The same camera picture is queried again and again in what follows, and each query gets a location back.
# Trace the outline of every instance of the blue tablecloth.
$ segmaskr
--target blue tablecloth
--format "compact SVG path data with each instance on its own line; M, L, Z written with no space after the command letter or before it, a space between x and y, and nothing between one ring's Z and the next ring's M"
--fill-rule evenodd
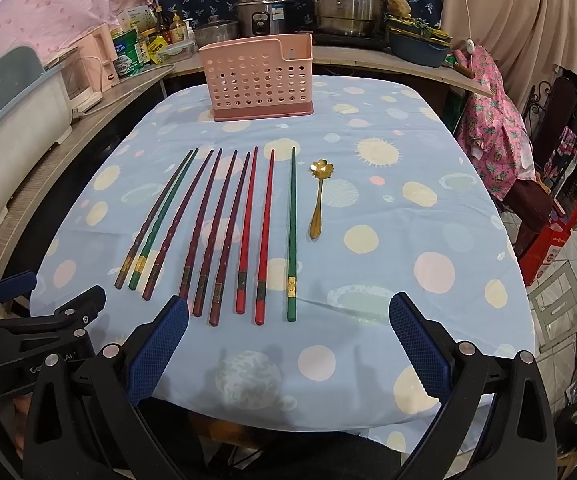
M157 396L264 428L358 430L407 421L412 428L424 426L416 421L430 420L439 404L425 395L388 320L389 299L402 290L424 316L482 352L512 356L533 350L529 304L504 227L469 160L435 113L415 91L387 81L315 76L313 87L311 116L217 123L206 86L177 92L149 112L100 168L57 232L31 297L33 315L49 314L100 284L106 307L89 327L96 349L122 342L138 324L152 320L178 292L211 166L182 218L153 299L143 300L126 285L116 290L116 274L171 171L188 150L199 147L153 246L138 286L143 290L177 206L215 146L224 149L224 156L189 299L235 149L238 161L222 213L210 297L242 161L257 145L246 314L233 311L242 200L220 325L208 325L207 301L204 316L191 318ZM298 151L299 263L297 322L288 323L284 289L292 146ZM267 314L265 325L256 326L260 226L273 148ZM309 165L320 158L332 162L335 171L325 181L323 232L312 242L307 231L317 181ZM424 428L411 431L409 443Z

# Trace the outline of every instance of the basket base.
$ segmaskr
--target basket base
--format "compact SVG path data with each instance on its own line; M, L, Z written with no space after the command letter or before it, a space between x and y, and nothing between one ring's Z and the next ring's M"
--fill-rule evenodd
M246 108L232 108L230 110L216 110L213 108L213 118L216 121L243 121L246 119L272 119L276 117L291 117L296 115L310 115L313 113L313 102L290 103L283 105L252 106Z

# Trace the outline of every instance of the silver screw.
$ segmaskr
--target silver screw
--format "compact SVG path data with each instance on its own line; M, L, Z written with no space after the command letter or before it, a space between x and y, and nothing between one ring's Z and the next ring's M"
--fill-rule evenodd
M58 361L59 361L59 355L57 354L49 354L46 356L46 359L44 359L46 366L55 366Z
M115 357L117 354L120 353L120 347L114 344L108 345L104 347L102 350L102 355L104 357Z
M462 341L462 343L457 346L457 349L464 355L473 355L475 353L475 347L468 341Z
M533 362L533 354L526 350L520 352L520 359L522 359L526 364L530 365Z

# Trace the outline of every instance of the green container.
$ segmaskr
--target green container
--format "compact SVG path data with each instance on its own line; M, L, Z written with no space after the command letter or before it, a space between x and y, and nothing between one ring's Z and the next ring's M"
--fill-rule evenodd
M139 46L137 46L137 32L135 29L115 36L113 44L115 45L115 52L118 53L118 59L113 61L115 70L118 71L118 76L126 77L139 72L143 65L137 53Z

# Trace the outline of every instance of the spoon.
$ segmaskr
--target spoon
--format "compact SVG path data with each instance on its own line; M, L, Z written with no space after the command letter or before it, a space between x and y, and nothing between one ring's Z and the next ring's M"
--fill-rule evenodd
M309 236L312 240L316 240L322 233L322 183L331 176L333 165L328 164L325 158L321 158L311 164L310 170L313 172L313 176L320 181L317 188L317 202L315 203L315 210L313 211L313 218L309 227Z

